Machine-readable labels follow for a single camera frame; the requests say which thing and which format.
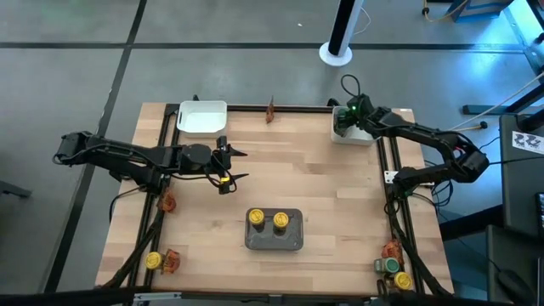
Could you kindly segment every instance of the wooden tabletop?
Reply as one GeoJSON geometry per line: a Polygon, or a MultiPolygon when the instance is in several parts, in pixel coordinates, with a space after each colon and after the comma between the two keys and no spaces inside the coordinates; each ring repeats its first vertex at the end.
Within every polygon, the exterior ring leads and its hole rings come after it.
{"type": "MultiPolygon", "coordinates": [[[[156,145],[164,108],[165,104],[143,104],[134,144],[156,145]]],[[[396,111],[413,121],[411,110],[396,111]]],[[[228,140],[249,155],[233,157],[231,172],[250,175],[238,180],[238,190],[229,195],[219,195],[207,180],[172,181],[178,207],[165,217],[159,251],[179,252],[182,263],[172,275],[156,272],[153,288],[377,295],[372,262],[391,238],[377,148],[333,144],[330,133],[330,114],[276,113],[267,125],[264,113],[229,112],[228,140]],[[250,207],[298,208],[303,213],[303,248],[247,249],[244,226],[250,207]]],[[[179,143],[215,146],[214,139],[187,139],[183,134],[179,143]]],[[[399,151],[403,166],[423,167],[419,144],[399,139],[399,151]]],[[[134,186],[124,182],[120,192],[134,186]]],[[[418,192],[430,196],[428,190],[418,192]]],[[[144,194],[117,201],[97,285],[108,281],[133,250],[144,201],[144,194]]],[[[409,204],[418,252],[452,292],[434,208],[417,198],[409,204]]],[[[141,264],[138,284],[144,272],[141,264]]]]}

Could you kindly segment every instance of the yellow cap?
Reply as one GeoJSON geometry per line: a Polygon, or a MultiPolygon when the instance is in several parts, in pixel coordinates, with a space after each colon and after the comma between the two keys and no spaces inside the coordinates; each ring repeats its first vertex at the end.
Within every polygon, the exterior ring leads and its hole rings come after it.
{"type": "Polygon", "coordinates": [[[151,252],[145,257],[147,269],[158,269],[162,266],[162,255],[159,252],[151,252]]]}
{"type": "Polygon", "coordinates": [[[253,225],[259,225],[264,221],[264,212],[260,209],[252,209],[249,212],[249,222],[253,225]]]}
{"type": "Polygon", "coordinates": [[[278,212],[274,216],[274,225],[280,229],[285,228],[289,224],[289,216],[284,212],[278,212]]]}
{"type": "Polygon", "coordinates": [[[394,275],[394,284],[402,290],[411,289],[411,277],[406,272],[399,272],[394,275]]]}

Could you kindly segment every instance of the concrete floor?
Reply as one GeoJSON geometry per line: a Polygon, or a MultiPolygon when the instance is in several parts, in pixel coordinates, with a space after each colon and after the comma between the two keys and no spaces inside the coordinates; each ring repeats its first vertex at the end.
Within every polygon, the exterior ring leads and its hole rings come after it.
{"type": "MultiPolygon", "coordinates": [[[[522,2],[516,0],[516,12],[526,11],[522,2]]],[[[0,47],[2,42],[124,43],[138,4],[4,0],[0,47]]],[[[336,6],[336,0],[149,1],[136,43],[323,43],[336,6]]],[[[440,16],[447,8],[432,4],[431,13],[440,16]]],[[[519,43],[504,14],[455,24],[426,22],[417,0],[368,1],[365,9],[372,23],[355,43],[519,43]]],[[[360,18],[362,28],[366,17],[360,18]]],[[[63,133],[96,130],[121,54],[121,49],[0,48],[0,179],[34,191],[23,201],[0,196],[1,293],[40,290],[81,171],[56,166],[51,156],[63,133]]],[[[175,103],[192,94],[231,104],[264,105],[272,94],[278,105],[345,101],[349,97],[339,84],[345,73],[360,79],[375,105],[412,108],[421,124],[437,128],[466,119],[461,105],[499,103],[535,76],[522,53],[500,50],[355,50],[349,65],[332,69],[315,49],[134,49],[106,137],[129,141],[143,102],[175,103]]],[[[476,144],[493,139],[496,118],[488,123],[487,130],[467,136],[476,144]]],[[[498,142],[485,150],[492,161],[500,158],[498,142]]],[[[438,158],[431,150],[424,153],[438,158]]],[[[60,290],[94,285],[107,207],[118,187],[106,171],[95,171],[60,290]]],[[[499,204],[501,192],[500,168],[492,167],[475,184],[456,184],[446,210],[454,216],[473,213],[499,204]]],[[[462,265],[459,258],[474,258],[462,246],[447,249],[453,275],[462,265]]],[[[478,266],[480,259],[474,259],[478,266]]]]}

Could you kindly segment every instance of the table leg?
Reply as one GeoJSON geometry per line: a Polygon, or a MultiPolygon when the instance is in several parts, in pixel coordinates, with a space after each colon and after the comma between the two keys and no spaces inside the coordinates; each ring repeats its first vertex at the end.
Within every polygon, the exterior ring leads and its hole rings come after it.
{"type": "Polygon", "coordinates": [[[13,184],[0,181],[0,193],[26,198],[31,196],[32,192],[29,190],[25,190],[20,187],[17,187],[13,184]]]}
{"type": "Polygon", "coordinates": [[[444,222],[440,225],[440,234],[442,241],[449,241],[483,231],[490,224],[502,227],[502,205],[444,222]]]}

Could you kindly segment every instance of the orange object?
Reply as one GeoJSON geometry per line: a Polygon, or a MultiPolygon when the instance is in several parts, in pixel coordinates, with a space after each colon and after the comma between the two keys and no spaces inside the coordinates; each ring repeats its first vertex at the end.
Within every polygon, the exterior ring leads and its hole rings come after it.
{"type": "Polygon", "coordinates": [[[179,253],[168,249],[164,258],[164,264],[162,265],[162,272],[173,273],[179,268],[180,263],[181,259],[179,253]]]}
{"type": "Polygon", "coordinates": [[[266,124],[274,120],[274,96],[270,100],[269,107],[266,109],[266,124]]]}
{"type": "Polygon", "coordinates": [[[176,206],[176,198],[173,197],[172,191],[170,191],[170,189],[166,189],[159,202],[159,208],[167,213],[170,213],[174,210],[174,208],[176,208],[176,206]]]}
{"type": "Polygon", "coordinates": [[[382,257],[383,258],[392,257],[397,259],[400,265],[405,264],[405,260],[402,256],[402,245],[400,244],[400,241],[396,239],[392,239],[385,246],[383,246],[382,257]]]}

